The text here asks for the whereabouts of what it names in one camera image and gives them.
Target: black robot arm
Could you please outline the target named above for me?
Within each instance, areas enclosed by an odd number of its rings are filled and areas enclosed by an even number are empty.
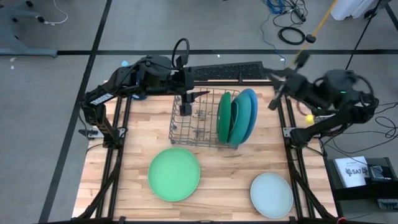
[[[111,126],[106,118],[105,102],[117,97],[131,95],[181,95],[182,116],[191,115],[190,103],[207,92],[187,93],[194,88],[193,75],[181,65],[171,67],[168,57],[146,56],[134,65],[120,67],[105,84],[85,94],[81,108],[88,124],[96,126],[104,136],[103,147],[117,149],[120,145],[120,131]]]
[[[274,83],[276,94],[269,104],[274,110],[280,103],[282,95],[287,95],[309,107],[315,116],[329,116],[327,119],[307,128],[295,128],[290,131],[294,146],[304,146],[317,134],[334,136],[351,124],[369,121],[379,104],[374,97],[370,83],[363,77],[349,70],[330,70],[313,83],[299,74],[309,55],[301,53],[296,60],[296,69],[284,70],[264,69],[269,79]],[[363,80],[369,87],[369,93],[358,91],[353,85]]]

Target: dish rack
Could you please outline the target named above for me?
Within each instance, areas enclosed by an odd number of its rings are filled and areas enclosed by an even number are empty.
[[[224,93],[230,92],[232,101],[240,92],[218,88],[195,88],[193,91],[209,91],[209,93],[195,99],[192,103],[191,116],[180,116],[181,97],[174,97],[169,131],[171,143],[236,149],[236,146],[218,142],[217,111],[218,103]]]

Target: butcher block table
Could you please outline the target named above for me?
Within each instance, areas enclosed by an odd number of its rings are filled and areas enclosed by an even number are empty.
[[[265,172],[279,174],[290,184],[279,115],[277,110],[271,111],[267,108],[274,96],[273,87],[209,86],[209,88],[238,91],[252,88],[256,92],[259,108],[256,125],[250,138],[238,149],[172,145],[169,139],[169,125],[174,96],[149,96],[143,101],[133,101],[128,111],[128,132],[124,145],[114,220],[124,216],[127,220],[147,221],[276,221],[257,212],[249,194],[254,178]],[[282,105],[286,121],[289,123],[285,102],[282,102]],[[107,117],[110,121],[113,120],[115,106],[116,99],[106,103]],[[305,124],[305,117],[297,111],[295,106],[294,115],[298,127],[308,126]],[[102,139],[95,139],[90,141],[88,147],[102,142]],[[320,151],[319,143],[315,139],[309,146]],[[153,194],[147,181],[150,162],[159,152],[170,147],[188,149],[196,156],[201,168],[201,179],[196,191],[179,202],[166,202],[159,199]],[[101,146],[88,151],[73,217],[79,216],[98,193],[106,153],[107,149]],[[113,153],[111,167],[116,158],[116,150]],[[312,192],[332,215],[336,215],[322,156],[303,149],[303,158]],[[301,188],[298,189],[303,214],[308,216],[305,196]],[[110,190],[104,200],[103,217],[107,214],[109,197]],[[297,216],[294,204],[285,217],[277,220],[289,220],[289,216]]]

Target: white plate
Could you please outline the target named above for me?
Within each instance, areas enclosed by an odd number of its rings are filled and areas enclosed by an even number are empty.
[[[281,176],[272,173],[258,175],[250,188],[254,208],[265,217],[282,218],[293,206],[290,185]]]

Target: yellow pole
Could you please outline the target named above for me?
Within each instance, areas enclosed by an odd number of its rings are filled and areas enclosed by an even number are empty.
[[[323,16],[323,19],[322,19],[321,23],[319,23],[318,27],[317,27],[317,28],[315,29],[315,31],[312,33],[312,35],[313,35],[314,37],[318,34],[319,30],[321,29],[321,27],[323,26],[323,24],[325,23],[325,21],[328,19],[329,14],[330,14],[331,10],[335,7],[336,3],[337,3],[337,0],[335,0],[335,1],[333,2],[333,4],[330,6],[328,12],[325,14],[325,16]],[[297,56],[299,56],[299,54],[300,54],[303,50],[307,49],[307,47],[308,47],[308,42],[305,43],[305,45],[303,46],[303,48],[301,48],[301,50],[299,50],[299,52],[297,53],[297,55],[294,57],[294,60],[292,61],[292,64],[291,64],[291,65],[294,64],[294,61],[295,61],[295,59],[297,58]]]

